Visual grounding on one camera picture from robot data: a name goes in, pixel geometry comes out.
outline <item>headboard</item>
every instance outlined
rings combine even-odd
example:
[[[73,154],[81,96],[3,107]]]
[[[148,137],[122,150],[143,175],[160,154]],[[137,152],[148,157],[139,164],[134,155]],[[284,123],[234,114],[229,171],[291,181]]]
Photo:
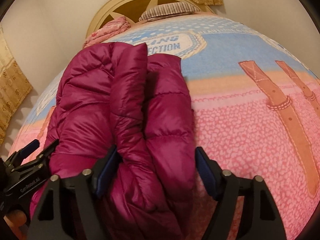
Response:
[[[139,21],[139,17],[146,9],[172,2],[188,2],[201,11],[212,12],[209,6],[199,5],[192,0],[109,0],[92,19],[86,37],[121,15],[126,16],[127,20],[133,24]]]

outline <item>wall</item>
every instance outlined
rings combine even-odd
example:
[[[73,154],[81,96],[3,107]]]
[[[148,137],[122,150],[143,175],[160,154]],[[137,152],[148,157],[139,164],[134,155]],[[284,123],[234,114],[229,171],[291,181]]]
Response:
[[[320,34],[299,0],[224,0],[213,6],[284,46],[320,77]]]
[[[10,122],[7,155],[26,116],[50,81],[81,50],[95,13],[108,0],[15,0],[1,21],[4,37],[34,90]]]

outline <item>pillow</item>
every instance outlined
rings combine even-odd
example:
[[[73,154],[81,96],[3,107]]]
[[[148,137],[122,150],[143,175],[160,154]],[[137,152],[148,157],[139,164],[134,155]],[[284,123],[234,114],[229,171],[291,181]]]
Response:
[[[148,20],[154,17],[180,14],[180,13],[190,13],[190,12],[200,12],[200,10],[189,3],[184,2],[173,2],[157,5],[147,11],[145,11],[139,21]]]

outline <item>bed sheet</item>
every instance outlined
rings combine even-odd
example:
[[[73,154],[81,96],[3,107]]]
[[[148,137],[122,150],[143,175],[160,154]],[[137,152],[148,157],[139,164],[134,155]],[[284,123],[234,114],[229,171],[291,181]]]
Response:
[[[182,58],[182,74],[195,110],[197,144],[237,176],[264,177],[287,238],[294,239],[320,199],[316,76],[277,42],[218,16],[166,19],[108,40],[113,41],[145,42],[149,55]],[[61,75],[39,98],[11,152],[35,138],[43,146]],[[239,199],[229,239],[235,238],[242,204]],[[215,205],[197,176],[190,239],[201,239]]]

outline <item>folded pink blanket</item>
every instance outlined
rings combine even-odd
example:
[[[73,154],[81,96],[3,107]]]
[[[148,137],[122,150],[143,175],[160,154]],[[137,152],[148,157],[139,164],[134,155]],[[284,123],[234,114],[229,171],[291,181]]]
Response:
[[[84,49],[94,44],[106,41],[117,34],[123,33],[129,28],[131,28],[131,24],[126,20],[125,16],[121,16],[108,22],[101,29],[92,33],[88,38],[86,38],[82,48]]]

